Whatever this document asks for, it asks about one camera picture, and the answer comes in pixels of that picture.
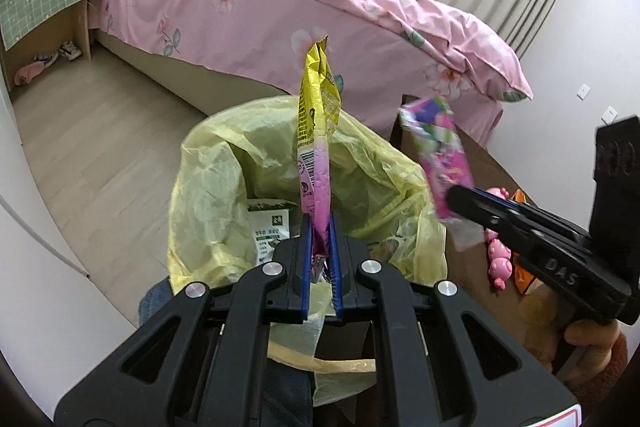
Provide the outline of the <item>right hand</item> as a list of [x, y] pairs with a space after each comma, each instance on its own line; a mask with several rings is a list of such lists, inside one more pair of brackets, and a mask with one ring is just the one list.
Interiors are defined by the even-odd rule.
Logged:
[[579, 387], [602, 373], [611, 361], [618, 337], [620, 323], [617, 321], [602, 325], [590, 320], [579, 320], [568, 325], [564, 340], [569, 345], [584, 349], [584, 352], [568, 373], [565, 384], [570, 388]]

